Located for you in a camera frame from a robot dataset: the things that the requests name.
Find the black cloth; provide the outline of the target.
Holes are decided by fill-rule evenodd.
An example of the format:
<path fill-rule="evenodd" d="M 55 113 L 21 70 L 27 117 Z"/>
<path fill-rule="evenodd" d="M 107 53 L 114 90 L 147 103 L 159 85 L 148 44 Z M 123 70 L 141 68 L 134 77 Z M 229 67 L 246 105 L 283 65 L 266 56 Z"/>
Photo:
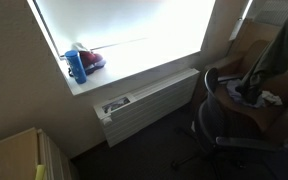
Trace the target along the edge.
<path fill-rule="evenodd" d="M 288 17 L 277 36 L 264 48 L 235 90 L 250 104 L 256 104 L 265 81 L 288 70 Z"/>

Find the light blue cloth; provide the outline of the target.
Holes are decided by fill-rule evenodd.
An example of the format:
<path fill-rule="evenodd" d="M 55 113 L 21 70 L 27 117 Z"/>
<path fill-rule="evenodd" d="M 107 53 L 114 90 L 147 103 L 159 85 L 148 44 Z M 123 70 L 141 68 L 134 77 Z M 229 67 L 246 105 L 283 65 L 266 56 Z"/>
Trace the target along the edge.
<path fill-rule="evenodd" d="M 252 97 L 250 100 L 245 99 L 236 88 L 241 84 L 240 79 L 230 80 L 226 84 L 226 89 L 232 100 L 238 104 L 250 107 L 250 108 L 260 108 L 265 106 L 265 101 L 262 98 L 262 94 Z"/>

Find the black mesh office chair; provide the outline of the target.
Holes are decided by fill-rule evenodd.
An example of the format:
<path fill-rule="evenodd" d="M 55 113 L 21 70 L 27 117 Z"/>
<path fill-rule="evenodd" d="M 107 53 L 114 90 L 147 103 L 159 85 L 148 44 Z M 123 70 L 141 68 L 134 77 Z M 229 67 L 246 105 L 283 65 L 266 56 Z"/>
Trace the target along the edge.
<path fill-rule="evenodd" d="M 224 106 L 216 97 L 217 86 L 222 81 L 216 68 L 204 75 L 207 97 L 197 108 L 193 127 L 203 154 L 193 154 L 185 159 L 173 161 L 171 167 L 177 170 L 187 161 L 201 157 L 209 161 L 216 180 L 224 180 L 218 167 L 219 161 L 230 161 L 243 169 L 246 163 L 264 165 L 274 180 L 288 180 L 288 139 L 274 146 L 260 136 L 257 124 L 246 120 Z"/>

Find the white crumpled cloth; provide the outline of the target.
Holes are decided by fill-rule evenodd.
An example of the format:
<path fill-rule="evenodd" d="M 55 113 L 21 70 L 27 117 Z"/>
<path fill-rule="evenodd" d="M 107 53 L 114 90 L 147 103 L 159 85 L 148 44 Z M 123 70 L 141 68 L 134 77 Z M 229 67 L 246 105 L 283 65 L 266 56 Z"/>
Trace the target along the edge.
<path fill-rule="evenodd" d="M 263 91 L 262 98 L 275 106 L 280 106 L 283 104 L 282 99 L 279 96 L 272 94 L 270 91 Z"/>

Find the blue water bottle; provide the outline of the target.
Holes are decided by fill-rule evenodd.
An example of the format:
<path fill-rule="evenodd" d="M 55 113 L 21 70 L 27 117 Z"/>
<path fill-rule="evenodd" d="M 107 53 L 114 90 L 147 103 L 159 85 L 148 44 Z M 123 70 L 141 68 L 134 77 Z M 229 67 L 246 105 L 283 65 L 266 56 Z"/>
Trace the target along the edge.
<path fill-rule="evenodd" d="M 77 50 L 70 50 L 65 53 L 65 57 L 69 62 L 71 72 L 75 81 L 78 84 L 83 84 L 86 82 L 86 74 L 84 67 L 82 65 L 79 52 Z"/>

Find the yellow marker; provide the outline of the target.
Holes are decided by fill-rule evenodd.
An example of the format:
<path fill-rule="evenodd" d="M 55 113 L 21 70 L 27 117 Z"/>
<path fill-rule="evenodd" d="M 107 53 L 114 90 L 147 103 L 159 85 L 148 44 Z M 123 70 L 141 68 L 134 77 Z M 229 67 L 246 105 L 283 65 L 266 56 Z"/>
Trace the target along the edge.
<path fill-rule="evenodd" d="M 45 168 L 46 168 L 45 165 L 38 165 L 36 167 L 35 180 L 44 180 Z"/>

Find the light wooden cabinet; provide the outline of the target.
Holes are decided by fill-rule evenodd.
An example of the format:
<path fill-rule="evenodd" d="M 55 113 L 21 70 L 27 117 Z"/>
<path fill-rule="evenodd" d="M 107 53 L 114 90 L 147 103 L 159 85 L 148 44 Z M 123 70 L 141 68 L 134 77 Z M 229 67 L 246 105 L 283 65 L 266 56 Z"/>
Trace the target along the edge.
<path fill-rule="evenodd" d="M 0 140 L 0 180 L 35 180 L 38 165 L 46 166 L 44 180 L 79 180 L 70 159 L 43 130 Z"/>

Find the white wall radiator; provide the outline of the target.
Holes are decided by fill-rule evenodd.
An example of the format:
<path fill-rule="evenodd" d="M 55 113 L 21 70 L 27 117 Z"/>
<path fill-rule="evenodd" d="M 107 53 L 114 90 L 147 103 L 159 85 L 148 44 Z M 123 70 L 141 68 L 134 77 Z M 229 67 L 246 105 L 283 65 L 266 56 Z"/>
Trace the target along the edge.
<path fill-rule="evenodd" d="M 185 69 L 94 106 L 110 147 L 188 103 L 199 71 Z"/>

